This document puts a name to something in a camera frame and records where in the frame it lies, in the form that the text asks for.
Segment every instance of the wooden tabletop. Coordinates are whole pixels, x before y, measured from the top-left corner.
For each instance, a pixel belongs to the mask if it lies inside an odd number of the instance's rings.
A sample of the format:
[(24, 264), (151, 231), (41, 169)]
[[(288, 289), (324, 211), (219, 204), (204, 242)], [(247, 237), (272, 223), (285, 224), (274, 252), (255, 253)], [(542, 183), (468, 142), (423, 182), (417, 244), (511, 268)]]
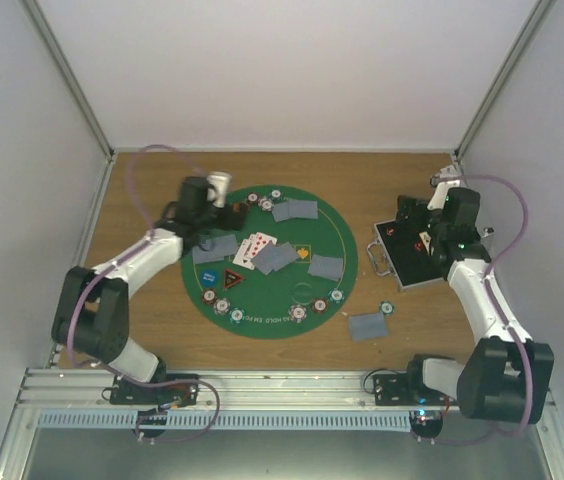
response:
[[(442, 154), (195, 153), (207, 171), (233, 175), (234, 189), (276, 183), (308, 190), (347, 221), (357, 243), (359, 275), (338, 314), (315, 330), (283, 340), (231, 334), (207, 320), (190, 301), (180, 267), (160, 272), (131, 301), (131, 335), (161, 356), (169, 368), (402, 369), (416, 353), (466, 361), (473, 335), (458, 299), (446, 283), (398, 293), (392, 277), (378, 277), (366, 253), (374, 223), (392, 219), (399, 194), (431, 196), (429, 177), (450, 163)], [(120, 155), (111, 177), (88, 265), (106, 261), (147, 230), (125, 190), (128, 155)], [(182, 158), (151, 153), (138, 164), (136, 184), (149, 211), (159, 216), (175, 200), (191, 170)], [(353, 342), (347, 316), (372, 313), (381, 301), (396, 310), (390, 335)]]

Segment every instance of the playing card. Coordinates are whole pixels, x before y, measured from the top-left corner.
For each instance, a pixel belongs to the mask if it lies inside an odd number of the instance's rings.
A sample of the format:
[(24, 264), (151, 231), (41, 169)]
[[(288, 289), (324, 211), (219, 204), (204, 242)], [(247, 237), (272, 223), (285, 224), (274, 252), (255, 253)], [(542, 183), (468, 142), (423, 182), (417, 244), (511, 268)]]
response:
[(277, 242), (278, 242), (277, 238), (272, 237), (271, 235), (266, 235), (265, 233), (262, 232), (257, 232), (255, 234), (255, 238), (251, 241), (251, 246), (247, 249), (246, 253), (244, 254), (244, 257), (251, 260), (258, 253), (260, 253), (260, 250), (266, 247), (269, 243), (275, 245)]
[(244, 254), (246, 253), (247, 249), (251, 245), (251, 242), (248, 239), (242, 240), (240, 244), (240, 248), (238, 249), (238, 253), (235, 254), (233, 258), (233, 264), (238, 265), (240, 267), (248, 268), (249, 270), (253, 270), (255, 265), (251, 263), (250, 259), (245, 258)]

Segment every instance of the green poker mat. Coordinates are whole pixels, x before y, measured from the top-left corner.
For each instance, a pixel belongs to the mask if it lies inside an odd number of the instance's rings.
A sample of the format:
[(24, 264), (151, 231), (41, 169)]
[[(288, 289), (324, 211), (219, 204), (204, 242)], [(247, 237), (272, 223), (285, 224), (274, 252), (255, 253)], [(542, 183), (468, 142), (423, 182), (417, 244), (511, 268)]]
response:
[[(302, 258), (277, 272), (264, 275), (257, 269), (249, 270), (233, 263), (233, 257), (223, 261), (195, 265), (192, 255), (181, 262), (184, 286), (197, 309), (216, 325), (237, 335), (258, 339), (282, 339), (301, 335), (319, 327), (332, 318), (353, 291), (358, 272), (355, 239), (349, 226), (338, 212), (324, 200), (310, 192), (282, 185), (259, 185), (237, 190), (228, 195), (229, 203), (245, 202), (249, 193), (270, 196), (272, 190), (282, 192), (282, 199), (317, 200), (318, 219), (289, 219), (275, 222), (271, 212), (252, 205), (242, 231), (235, 232), (238, 245), (252, 233), (261, 232), (277, 238), (277, 245), (289, 242)], [(213, 232), (226, 235), (227, 232)], [(341, 257), (344, 275), (340, 281), (309, 275), (312, 255)], [(225, 289), (225, 276), (235, 272), (243, 281)], [(232, 308), (244, 311), (244, 318), (231, 322), (230, 315), (217, 314), (212, 305), (203, 301), (203, 293), (214, 289), (219, 299), (229, 301)], [(315, 299), (328, 299), (329, 292), (339, 289), (344, 293), (340, 303), (328, 302), (324, 312), (312, 309)], [(303, 305), (307, 316), (301, 322), (291, 319), (292, 305)]]

